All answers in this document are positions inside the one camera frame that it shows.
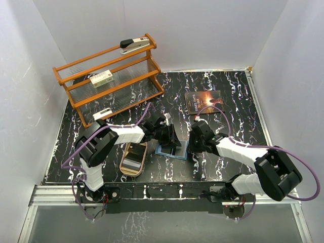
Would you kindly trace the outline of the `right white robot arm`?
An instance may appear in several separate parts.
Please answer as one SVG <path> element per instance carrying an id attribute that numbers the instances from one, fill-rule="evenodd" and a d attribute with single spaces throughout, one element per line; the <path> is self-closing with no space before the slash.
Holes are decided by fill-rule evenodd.
<path id="1" fill-rule="evenodd" d="M 281 201 L 303 180 L 286 153 L 279 149 L 239 146 L 226 134 L 215 134 L 203 120 L 191 126 L 188 151 L 212 153 L 255 170 L 255 174 L 238 174 L 227 181 L 219 190 L 224 199 L 236 201 L 245 194 L 266 194 L 275 201 Z"/>

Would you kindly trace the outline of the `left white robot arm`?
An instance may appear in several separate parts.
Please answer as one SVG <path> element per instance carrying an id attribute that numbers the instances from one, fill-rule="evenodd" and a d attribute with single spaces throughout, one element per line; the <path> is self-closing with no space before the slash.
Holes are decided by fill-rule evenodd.
<path id="1" fill-rule="evenodd" d="M 85 173 L 84 185 L 88 198 L 99 202 L 104 197 L 102 163 L 113 147 L 126 144 L 120 169 L 125 174 L 137 177 L 143 168 L 147 143 L 157 140 L 162 148 L 181 147 L 174 125 L 168 114 L 152 115 L 133 125 L 111 125 L 104 120 L 95 121 L 76 142 L 76 151 Z"/>

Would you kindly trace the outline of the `blue leather card holder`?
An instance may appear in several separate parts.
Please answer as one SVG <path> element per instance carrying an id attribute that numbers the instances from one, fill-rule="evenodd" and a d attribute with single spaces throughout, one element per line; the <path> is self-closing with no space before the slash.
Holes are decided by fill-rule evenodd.
<path id="1" fill-rule="evenodd" d="M 160 145 L 156 148 L 155 154 L 163 155 L 180 160 L 187 160 L 188 140 L 180 140 L 181 147 L 176 148 L 162 148 Z"/>

